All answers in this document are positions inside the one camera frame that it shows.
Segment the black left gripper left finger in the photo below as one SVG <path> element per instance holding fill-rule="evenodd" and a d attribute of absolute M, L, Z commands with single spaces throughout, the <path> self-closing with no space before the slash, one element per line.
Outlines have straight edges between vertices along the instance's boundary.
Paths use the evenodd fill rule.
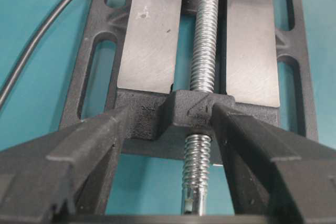
<path fill-rule="evenodd" d="M 49 223 L 74 213 L 74 195 L 121 145 L 126 106 L 1 151 L 1 223 Z"/>

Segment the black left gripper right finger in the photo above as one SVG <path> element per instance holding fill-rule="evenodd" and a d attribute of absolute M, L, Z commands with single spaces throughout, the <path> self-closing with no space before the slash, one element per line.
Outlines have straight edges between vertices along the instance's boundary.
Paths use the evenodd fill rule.
<path fill-rule="evenodd" d="M 267 215 L 282 223 L 335 223 L 335 150 L 219 103 L 211 124 L 269 194 Z"/>

